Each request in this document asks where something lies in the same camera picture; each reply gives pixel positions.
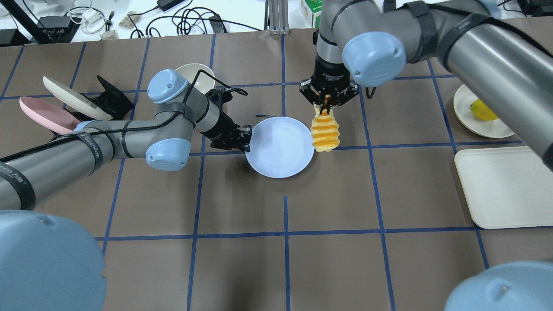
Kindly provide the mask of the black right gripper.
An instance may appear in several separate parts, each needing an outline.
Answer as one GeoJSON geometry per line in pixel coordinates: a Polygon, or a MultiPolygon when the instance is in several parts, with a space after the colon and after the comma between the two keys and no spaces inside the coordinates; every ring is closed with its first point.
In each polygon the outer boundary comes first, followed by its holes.
{"type": "Polygon", "coordinates": [[[342,106],[359,94],[359,88],[350,79],[350,72],[343,63],[330,63],[315,59],[314,72],[310,79],[304,79],[299,86],[302,96],[314,105],[316,114],[323,109],[342,106]]]}

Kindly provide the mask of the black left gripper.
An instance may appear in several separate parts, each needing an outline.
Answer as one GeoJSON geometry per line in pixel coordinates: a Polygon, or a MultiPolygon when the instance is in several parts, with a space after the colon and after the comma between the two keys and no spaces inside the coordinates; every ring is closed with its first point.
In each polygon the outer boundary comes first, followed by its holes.
{"type": "Polygon", "coordinates": [[[251,151],[251,125],[239,126],[226,114],[220,114],[211,131],[215,135],[210,138],[212,148],[221,150],[236,149],[244,153],[251,151]]]}

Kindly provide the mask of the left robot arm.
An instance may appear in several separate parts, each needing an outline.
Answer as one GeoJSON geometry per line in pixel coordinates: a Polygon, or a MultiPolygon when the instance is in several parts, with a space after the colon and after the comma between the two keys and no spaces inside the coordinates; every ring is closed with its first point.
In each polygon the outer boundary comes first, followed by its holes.
{"type": "Polygon", "coordinates": [[[37,212],[42,203],[113,159],[144,158],[160,171],[187,164],[197,131],[222,150],[250,151],[251,126],[223,112],[232,92],[223,84],[207,94],[174,70],[157,73],[147,93],[157,105],[151,121],[92,120],[57,140],[1,159],[1,309],[100,311],[105,301],[105,259],[77,222],[37,212]]]}

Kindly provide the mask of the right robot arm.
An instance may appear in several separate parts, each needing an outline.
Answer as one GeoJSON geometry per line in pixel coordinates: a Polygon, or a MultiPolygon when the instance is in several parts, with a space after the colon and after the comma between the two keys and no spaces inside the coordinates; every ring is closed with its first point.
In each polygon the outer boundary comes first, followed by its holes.
{"type": "Polygon", "coordinates": [[[413,1],[382,13],[372,0],[326,0],[314,73],[300,92],[321,109],[340,106],[360,86],[437,57],[552,168],[552,54],[495,19],[495,9],[483,0],[413,1]]]}

